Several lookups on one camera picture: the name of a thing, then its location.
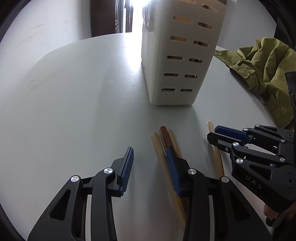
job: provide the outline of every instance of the white plastic container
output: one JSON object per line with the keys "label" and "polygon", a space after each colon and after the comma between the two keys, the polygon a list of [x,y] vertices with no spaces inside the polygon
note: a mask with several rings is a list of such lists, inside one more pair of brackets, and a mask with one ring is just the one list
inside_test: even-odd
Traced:
{"label": "white plastic container", "polygon": [[225,12],[226,0],[152,0],[145,6],[141,57],[152,104],[194,103]]}

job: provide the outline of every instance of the oval slot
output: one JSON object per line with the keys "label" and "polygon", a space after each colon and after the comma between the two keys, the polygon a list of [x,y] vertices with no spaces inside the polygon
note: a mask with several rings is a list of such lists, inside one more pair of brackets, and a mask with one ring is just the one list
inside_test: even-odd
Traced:
{"label": "oval slot", "polygon": [[196,58],[190,58],[189,61],[196,62],[196,63],[202,63],[201,59],[196,59]]}
{"label": "oval slot", "polygon": [[212,12],[215,12],[215,13],[217,12],[217,10],[216,10],[215,8],[210,7],[210,6],[208,6],[208,5],[202,4],[202,7],[205,8],[205,9],[208,9],[208,10],[210,10],[210,11],[212,11]]}
{"label": "oval slot", "polygon": [[199,22],[198,25],[207,29],[213,29],[213,26],[208,25],[206,23]]}
{"label": "oval slot", "polygon": [[190,4],[195,4],[195,1],[193,0],[180,0],[180,1],[190,3]]}
{"label": "oval slot", "polygon": [[183,59],[183,57],[181,57],[181,56],[172,56],[172,55],[167,56],[167,58],[170,58],[170,59],[178,59],[178,60],[182,60]]}
{"label": "oval slot", "polygon": [[184,75],[185,78],[197,78],[197,75],[193,75],[193,74],[186,74]]}
{"label": "oval slot", "polygon": [[204,43],[204,42],[201,42],[201,41],[197,41],[197,40],[195,40],[194,43],[195,44],[198,44],[198,45],[201,45],[201,46],[204,46],[204,47],[207,47],[208,46],[207,43]]}
{"label": "oval slot", "polygon": [[181,89],[180,91],[181,91],[181,92],[191,92],[192,89]]}
{"label": "oval slot", "polygon": [[171,40],[176,40],[176,41],[182,41],[182,42],[187,41],[187,38],[182,38],[182,37],[178,37],[178,36],[171,36],[170,39]]}
{"label": "oval slot", "polygon": [[182,21],[182,22],[186,22],[186,23],[192,22],[192,20],[190,18],[185,18],[185,17],[181,17],[181,16],[173,16],[173,19],[178,20],[178,21]]}
{"label": "oval slot", "polygon": [[163,92],[173,92],[175,90],[176,89],[171,89],[171,88],[163,88],[163,89],[161,89],[161,91],[163,91]]}
{"label": "oval slot", "polygon": [[179,76],[179,74],[165,73],[164,76]]}

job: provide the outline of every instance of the olive green cloth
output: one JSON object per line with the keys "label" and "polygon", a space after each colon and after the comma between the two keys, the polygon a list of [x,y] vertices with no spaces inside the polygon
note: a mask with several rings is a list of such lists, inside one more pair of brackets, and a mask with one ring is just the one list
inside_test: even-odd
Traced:
{"label": "olive green cloth", "polygon": [[237,52],[216,50],[243,86],[252,91],[266,105],[278,127],[286,127],[293,119],[285,72],[296,70],[296,52],[275,38],[256,40],[253,47]]}

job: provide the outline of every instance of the white table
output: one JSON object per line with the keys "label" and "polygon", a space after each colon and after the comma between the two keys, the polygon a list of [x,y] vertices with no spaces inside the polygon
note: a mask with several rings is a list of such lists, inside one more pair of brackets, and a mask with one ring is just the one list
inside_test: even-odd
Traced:
{"label": "white table", "polygon": [[[24,238],[72,175],[93,176],[132,146],[127,191],[113,198],[118,240],[181,240],[151,134],[162,125],[172,129],[189,165],[217,177],[208,121],[236,129],[274,126],[215,57],[192,106],[150,104],[140,52],[134,34],[64,46],[43,57],[8,99],[0,113],[0,201]],[[223,158],[231,176],[228,154]],[[231,179],[265,219],[263,203]]]}

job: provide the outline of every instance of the blue ribbed rubber pad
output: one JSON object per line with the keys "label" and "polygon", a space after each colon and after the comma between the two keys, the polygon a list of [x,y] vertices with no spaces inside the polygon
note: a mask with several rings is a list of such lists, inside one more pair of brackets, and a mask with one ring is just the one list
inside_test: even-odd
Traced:
{"label": "blue ribbed rubber pad", "polygon": [[121,186],[119,188],[119,192],[121,195],[126,191],[128,186],[128,180],[131,174],[131,168],[133,166],[133,148],[130,149],[130,152],[126,158],[126,162],[124,164],[124,168],[121,175]]}
{"label": "blue ribbed rubber pad", "polygon": [[244,143],[244,145],[251,144],[251,139],[243,131],[227,128],[224,126],[217,126],[215,128],[215,132],[224,136],[241,140]]}
{"label": "blue ribbed rubber pad", "polygon": [[168,169],[170,171],[170,179],[173,184],[173,188],[178,196],[181,194],[181,186],[180,186],[180,176],[177,171],[176,165],[175,165],[175,159],[174,159],[174,153],[173,149],[169,147],[166,151],[167,154],[167,163],[168,163]]}

